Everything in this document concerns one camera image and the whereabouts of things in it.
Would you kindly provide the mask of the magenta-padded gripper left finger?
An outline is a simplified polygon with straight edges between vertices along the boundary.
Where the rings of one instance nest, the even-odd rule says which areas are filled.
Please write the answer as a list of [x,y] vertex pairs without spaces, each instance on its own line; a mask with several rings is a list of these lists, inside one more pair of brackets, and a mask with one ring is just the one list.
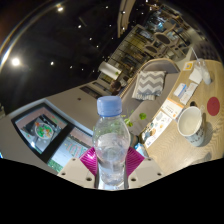
[[58,176],[84,188],[94,189],[98,173],[95,150],[87,150],[80,158],[72,158]]

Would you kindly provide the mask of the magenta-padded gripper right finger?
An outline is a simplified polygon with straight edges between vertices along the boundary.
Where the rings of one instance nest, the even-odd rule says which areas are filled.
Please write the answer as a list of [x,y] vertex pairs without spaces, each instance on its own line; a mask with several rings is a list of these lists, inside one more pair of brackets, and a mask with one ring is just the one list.
[[145,158],[130,148],[126,157],[126,176],[129,189],[140,188],[163,177],[163,172],[152,158]]

